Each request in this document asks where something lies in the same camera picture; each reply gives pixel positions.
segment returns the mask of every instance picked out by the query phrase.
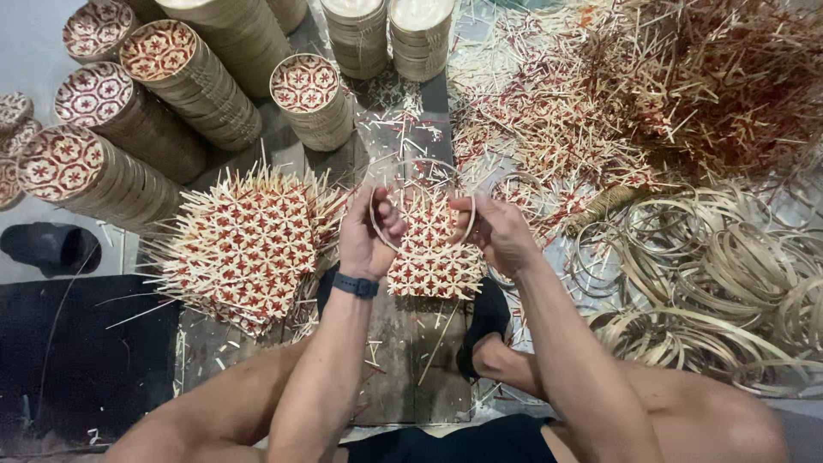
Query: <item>black sandal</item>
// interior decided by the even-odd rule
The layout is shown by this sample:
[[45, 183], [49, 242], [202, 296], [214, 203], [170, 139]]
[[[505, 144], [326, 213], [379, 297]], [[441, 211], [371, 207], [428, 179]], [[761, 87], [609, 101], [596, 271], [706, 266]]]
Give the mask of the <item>black sandal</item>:
[[474, 345], [489, 333], [500, 333], [504, 339], [511, 317], [509, 303], [497, 283], [489, 277], [483, 278], [480, 283], [481, 292], [474, 300], [472, 324], [463, 336], [463, 344], [456, 356], [458, 370], [469, 382], [480, 377], [472, 364]]

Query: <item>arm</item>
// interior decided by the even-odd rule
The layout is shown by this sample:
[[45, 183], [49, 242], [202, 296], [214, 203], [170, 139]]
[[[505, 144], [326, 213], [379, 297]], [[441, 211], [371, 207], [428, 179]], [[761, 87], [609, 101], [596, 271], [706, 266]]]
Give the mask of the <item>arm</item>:
[[[385, 188], [357, 195], [340, 230], [340, 273], [380, 280], [395, 253], [377, 237], [369, 208], [375, 207], [384, 235], [399, 245], [406, 224], [387, 200]], [[331, 458], [354, 409], [371, 301], [334, 288], [311, 345], [291, 373], [269, 434], [269, 461], [325, 461]]]
[[[470, 210], [471, 201], [452, 207]], [[650, 417], [617, 362], [603, 351], [512, 205], [477, 196], [472, 240], [515, 281], [532, 332], [537, 368], [552, 406], [584, 461], [663, 461]], [[468, 220], [458, 221], [465, 231]], [[456, 236], [462, 235], [458, 230]]]

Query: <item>forearm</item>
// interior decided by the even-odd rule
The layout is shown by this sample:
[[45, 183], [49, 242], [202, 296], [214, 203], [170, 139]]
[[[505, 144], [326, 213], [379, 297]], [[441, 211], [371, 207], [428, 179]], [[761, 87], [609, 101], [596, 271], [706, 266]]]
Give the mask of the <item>forearm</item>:
[[371, 301], [332, 290], [274, 414], [269, 461], [319, 461], [331, 455], [354, 409], [371, 306]]
[[639, 397], [586, 326], [551, 266], [539, 260], [519, 272], [515, 282], [543, 387], [580, 450], [598, 460], [662, 461]]

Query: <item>black watch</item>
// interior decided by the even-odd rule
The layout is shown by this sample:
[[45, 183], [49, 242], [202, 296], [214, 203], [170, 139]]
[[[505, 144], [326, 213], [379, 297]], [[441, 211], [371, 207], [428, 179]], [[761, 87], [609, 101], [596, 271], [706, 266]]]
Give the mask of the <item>black watch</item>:
[[354, 294], [359, 299], [374, 299], [377, 296], [377, 290], [380, 288], [380, 283], [375, 283], [365, 278], [347, 277], [340, 272], [334, 275], [333, 287], [341, 289], [342, 291]]

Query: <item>foot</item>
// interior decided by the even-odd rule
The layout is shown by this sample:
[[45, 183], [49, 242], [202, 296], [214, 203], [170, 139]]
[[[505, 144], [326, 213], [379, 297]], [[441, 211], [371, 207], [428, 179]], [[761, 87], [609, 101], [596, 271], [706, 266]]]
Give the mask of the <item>foot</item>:
[[509, 326], [509, 304], [503, 290], [488, 277], [481, 280], [480, 290], [474, 300], [472, 324], [466, 331], [457, 354], [458, 370], [466, 381], [480, 377], [477, 372], [482, 365], [481, 354], [491, 350], [496, 344], [503, 345], [503, 337]]
[[334, 276], [340, 271], [340, 263], [337, 262], [334, 267], [326, 270], [326, 273], [320, 277], [320, 284], [317, 286], [317, 313], [318, 320], [323, 318], [323, 309], [326, 308], [326, 302], [332, 295], [332, 285], [334, 284]]

